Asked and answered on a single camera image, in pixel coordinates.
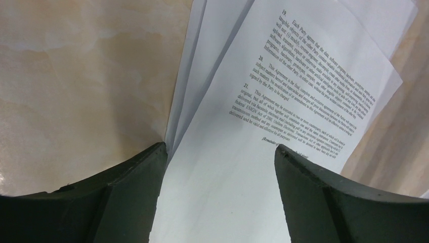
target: sheet of paper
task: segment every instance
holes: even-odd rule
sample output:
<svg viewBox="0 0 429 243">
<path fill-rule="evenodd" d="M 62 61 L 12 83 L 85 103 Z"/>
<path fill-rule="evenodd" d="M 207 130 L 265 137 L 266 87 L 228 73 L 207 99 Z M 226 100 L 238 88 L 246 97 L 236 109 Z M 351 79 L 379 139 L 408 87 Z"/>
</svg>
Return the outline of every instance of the sheet of paper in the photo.
<svg viewBox="0 0 429 243">
<path fill-rule="evenodd" d="M 288 242 L 277 144 L 340 172 L 391 75 L 339 2 L 256 0 L 167 169 L 151 242 Z"/>
<path fill-rule="evenodd" d="M 188 29 L 186 30 L 185 45 L 183 46 L 182 58 L 180 60 L 175 93 L 173 96 L 173 103 L 171 104 L 167 131 L 165 133 L 165 143 L 167 145 L 168 154 L 172 154 L 171 150 L 173 149 L 177 124 L 179 123 L 180 113 L 182 112 L 189 72 L 191 70 L 192 60 L 197 47 L 206 3 L 207 0 L 195 0 L 192 3 Z"/>
<path fill-rule="evenodd" d="M 379 47 L 387 51 L 385 53 L 386 56 L 390 56 L 394 52 L 394 46 L 400 41 L 398 33 L 402 33 L 408 29 L 410 21 L 408 21 L 408 24 L 404 23 L 408 19 L 414 19 L 416 13 L 414 4 L 409 0 L 393 0 L 390 1 L 390 4 L 386 4 L 384 0 L 375 2 L 369 0 L 358 1 L 357 3 L 359 4 L 351 3 L 350 0 L 341 0 L 340 2 L 346 4 L 348 9 L 363 24 L 364 28 L 372 31 L 370 34 L 375 33 L 372 37 Z M 201 25 L 200 39 L 195 51 L 195 62 L 192 63 L 186 94 L 183 100 L 183 109 L 181 110 L 180 118 L 177 117 L 175 119 L 177 124 L 174 127 L 177 130 L 174 144 L 172 145 L 172 152 L 175 152 L 177 149 L 198 105 L 211 83 L 211 79 L 224 53 L 238 31 L 237 26 L 241 25 L 252 3 L 253 0 L 208 0 Z M 378 12 L 383 12 L 383 16 L 389 15 L 395 16 L 395 18 L 377 18 L 373 16 L 378 15 Z M 383 93 L 371 120 L 374 120 L 377 114 L 384 108 L 393 93 L 402 84 L 402 80 L 400 77 L 393 76 L 392 79 L 389 79 L 388 83 L 387 87 L 389 89 Z"/>
</svg>

